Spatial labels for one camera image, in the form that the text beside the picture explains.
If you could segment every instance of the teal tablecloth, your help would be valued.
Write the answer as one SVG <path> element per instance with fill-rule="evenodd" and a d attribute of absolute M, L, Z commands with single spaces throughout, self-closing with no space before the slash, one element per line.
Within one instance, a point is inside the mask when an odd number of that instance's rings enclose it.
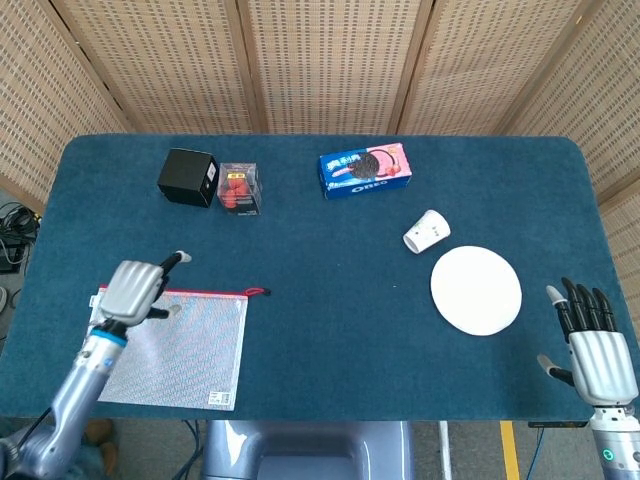
<path fill-rule="evenodd" d="M 413 169 L 406 189 L 322 197 L 319 155 L 394 141 Z M 168 202 L 156 180 L 172 147 L 257 162 L 263 215 Z M 416 256 L 402 234 L 428 208 L 453 234 Z M 431 270 L 460 245 L 498 252 L 520 277 L 522 310 L 497 335 L 468 336 L 433 305 Z M 569 365 L 544 289 L 563 275 L 608 293 L 638 367 L 585 162 L 569 140 L 96 135 L 64 152 L 0 359 L 0 414 L 48 406 L 82 343 L 90 295 L 121 260 L 158 262 L 176 249 L 194 262 L 175 270 L 174 288 L 273 290 L 250 300 L 236 410 L 100 404 L 96 415 L 584 419 L 575 392 L 536 363 L 546 352 Z"/>

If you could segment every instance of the robot finger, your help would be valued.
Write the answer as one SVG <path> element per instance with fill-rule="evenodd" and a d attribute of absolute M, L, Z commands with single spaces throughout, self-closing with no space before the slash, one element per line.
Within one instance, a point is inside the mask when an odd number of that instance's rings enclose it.
<path fill-rule="evenodd" d="M 147 314 L 147 318 L 169 318 L 169 310 L 151 307 L 149 313 Z"/>
<path fill-rule="evenodd" d="M 616 328 L 616 319 L 613 316 L 613 310 L 611 309 L 611 304 L 607 297 L 597 288 L 593 289 L 593 294 L 598 300 L 598 306 L 600 307 L 600 313 L 602 314 L 602 319 L 604 320 L 604 329 L 610 332 L 617 332 Z"/>
<path fill-rule="evenodd" d="M 557 366 L 546 355 L 542 353 L 539 354 L 538 363 L 550 377 L 560 380 L 561 382 L 564 382 L 571 387 L 575 386 L 573 382 L 573 374 L 569 370 L 565 370 L 564 368 L 560 368 L 559 366 Z"/>
<path fill-rule="evenodd" d="M 549 295 L 549 299 L 558 313 L 558 320 L 560 320 L 562 333 L 564 333 L 564 339 L 568 343 L 569 335 L 576 331 L 576 322 L 573 320 L 573 314 L 571 313 L 569 302 L 553 285 L 547 285 L 547 295 Z"/>
<path fill-rule="evenodd" d="M 567 289 L 567 296 L 569 297 L 569 303 L 571 304 L 571 312 L 573 313 L 573 318 L 576 321 L 576 330 L 579 332 L 590 330 L 589 324 L 587 323 L 584 304 L 582 303 L 582 298 L 580 298 L 576 287 L 574 287 L 571 280 L 566 277 L 562 277 L 562 284 Z"/>
<path fill-rule="evenodd" d="M 182 250 L 176 250 L 160 264 L 160 268 L 162 268 L 164 274 L 167 275 L 178 263 L 188 263 L 190 261 L 191 255 Z"/>
<path fill-rule="evenodd" d="M 587 316 L 589 323 L 591 324 L 591 328 L 593 330 L 603 330 L 602 324 L 604 322 L 600 321 L 600 309 L 598 308 L 596 299 L 593 298 L 591 292 L 587 290 L 584 285 L 578 284 L 577 288 L 578 293 L 582 297 L 582 301 L 587 307 Z"/>

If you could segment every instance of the paper cup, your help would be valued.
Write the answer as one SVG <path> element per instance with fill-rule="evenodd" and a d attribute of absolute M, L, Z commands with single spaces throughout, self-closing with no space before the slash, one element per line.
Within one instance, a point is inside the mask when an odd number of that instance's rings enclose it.
<path fill-rule="evenodd" d="M 449 224 L 435 210 L 427 210 L 402 239 L 413 253 L 420 253 L 451 235 Z"/>

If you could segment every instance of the yellow floor line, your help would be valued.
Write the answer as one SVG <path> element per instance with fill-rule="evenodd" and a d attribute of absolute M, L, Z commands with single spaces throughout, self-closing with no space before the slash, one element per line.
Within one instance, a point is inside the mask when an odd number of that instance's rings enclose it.
<path fill-rule="evenodd" d="M 500 422 L 500 435 L 502 436 L 502 452 L 504 453 L 504 470 L 507 480 L 520 480 L 518 470 L 518 455 L 516 454 L 516 438 L 513 434 L 513 423 Z"/>

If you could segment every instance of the black box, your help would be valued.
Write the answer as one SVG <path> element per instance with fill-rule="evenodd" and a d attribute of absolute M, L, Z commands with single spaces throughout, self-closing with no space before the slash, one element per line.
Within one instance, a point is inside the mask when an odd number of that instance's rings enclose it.
<path fill-rule="evenodd" d="M 158 187 L 172 202 L 208 207 L 218 185 L 218 164 L 209 153 L 171 149 Z"/>

